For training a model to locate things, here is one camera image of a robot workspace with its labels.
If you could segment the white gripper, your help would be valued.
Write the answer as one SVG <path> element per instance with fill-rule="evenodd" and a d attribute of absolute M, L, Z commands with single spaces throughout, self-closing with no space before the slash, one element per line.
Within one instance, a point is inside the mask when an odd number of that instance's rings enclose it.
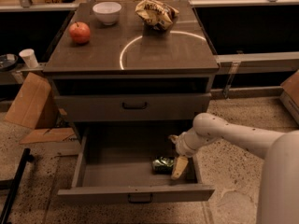
<path fill-rule="evenodd" d="M 198 135 L 195 131 L 183 132 L 179 136 L 171 134 L 168 139 L 175 143 L 176 152 L 179 154 L 174 160 L 173 170 L 171 174 L 172 180 L 177 180 L 181 177 L 188 165 L 188 158 L 192 157 L 202 147 L 206 139 Z"/>

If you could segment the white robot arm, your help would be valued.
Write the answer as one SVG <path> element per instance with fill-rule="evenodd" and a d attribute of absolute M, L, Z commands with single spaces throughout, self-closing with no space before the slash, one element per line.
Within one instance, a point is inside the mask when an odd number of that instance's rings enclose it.
<path fill-rule="evenodd" d="M 192 120 L 192 127 L 171 134 L 178 156 L 172 177 L 178 179 L 187 159 L 202 147 L 223 140 L 263 162 L 256 224 L 299 224 L 299 131 L 277 132 L 233 124 L 209 113 Z"/>

